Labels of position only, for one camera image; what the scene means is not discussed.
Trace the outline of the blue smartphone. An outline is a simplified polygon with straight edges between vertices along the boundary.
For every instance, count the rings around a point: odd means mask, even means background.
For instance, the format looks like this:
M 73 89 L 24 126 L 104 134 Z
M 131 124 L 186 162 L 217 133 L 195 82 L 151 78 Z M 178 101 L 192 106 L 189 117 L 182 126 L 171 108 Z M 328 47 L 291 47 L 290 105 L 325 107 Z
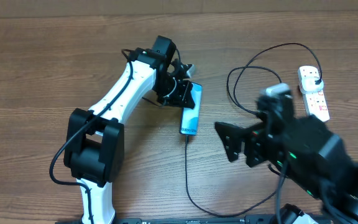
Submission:
M 180 134 L 195 136 L 198 130 L 198 121 L 200 116 L 201 98 L 203 87 L 200 84 L 193 83 L 191 97 L 195 103 L 193 109 L 183 108 Z

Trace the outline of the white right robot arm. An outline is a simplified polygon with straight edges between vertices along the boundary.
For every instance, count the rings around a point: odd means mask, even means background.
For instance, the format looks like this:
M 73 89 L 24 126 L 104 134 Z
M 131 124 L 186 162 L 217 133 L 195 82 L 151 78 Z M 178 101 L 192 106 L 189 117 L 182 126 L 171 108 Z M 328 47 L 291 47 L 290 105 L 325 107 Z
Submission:
M 244 153 L 249 167 L 265 161 L 298 184 L 335 222 L 358 223 L 358 162 L 344 141 L 316 116 L 295 117 L 289 91 L 260 95 L 256 116 L 248 128 L 217 122 L 214 127 L 230 162 Z

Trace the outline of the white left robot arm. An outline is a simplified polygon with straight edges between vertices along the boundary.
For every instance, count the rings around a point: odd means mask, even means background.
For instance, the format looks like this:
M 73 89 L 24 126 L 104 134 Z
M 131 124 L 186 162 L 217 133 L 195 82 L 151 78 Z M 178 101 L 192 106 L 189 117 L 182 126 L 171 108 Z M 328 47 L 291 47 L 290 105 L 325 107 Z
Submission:
M 146 93 L 156 93 L 157 106 L 183 110 L 180 134 L 197 133 L 203 88 L 191 82 L 195 66 L 182 63 L 174 42 L 160 35 L 149 49 L 121 52 L 127 60 L 121 77 L 95 105 L 72 112 L 67 139 L 50 164 L 53 182 L 81 189 L 77 223 L 114 222 L 112 184 L 124 161 L 124 125 Z

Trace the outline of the white charger plug adapter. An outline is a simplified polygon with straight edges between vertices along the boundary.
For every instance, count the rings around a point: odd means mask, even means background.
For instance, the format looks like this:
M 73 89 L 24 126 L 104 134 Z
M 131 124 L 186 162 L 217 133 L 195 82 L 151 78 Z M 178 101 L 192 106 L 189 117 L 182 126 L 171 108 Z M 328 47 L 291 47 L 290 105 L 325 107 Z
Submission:
M 319 79 L 303 78 L 300 80 L 300 91 L 302 94 L 312 94 L 323 90 L 324 82 Z

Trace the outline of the white power strip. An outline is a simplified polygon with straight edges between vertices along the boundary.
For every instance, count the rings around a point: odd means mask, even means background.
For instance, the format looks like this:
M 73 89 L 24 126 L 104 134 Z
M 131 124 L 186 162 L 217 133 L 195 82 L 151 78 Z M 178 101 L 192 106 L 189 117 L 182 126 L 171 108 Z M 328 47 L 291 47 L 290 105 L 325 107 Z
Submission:
M 301 66 L 298 71 L 299 86 L 300 80 L 303 78 L 312 78 L 319 79 L 319 70 L 310 65 Z M 327 122 L 330 120 L 329 111 L 325 99 L 323 90 L 312 93 L 312 94 L 302 94 L 303 102 L 305 105 L 305 111 L 308 116 L 315 115 L 322 122 Z

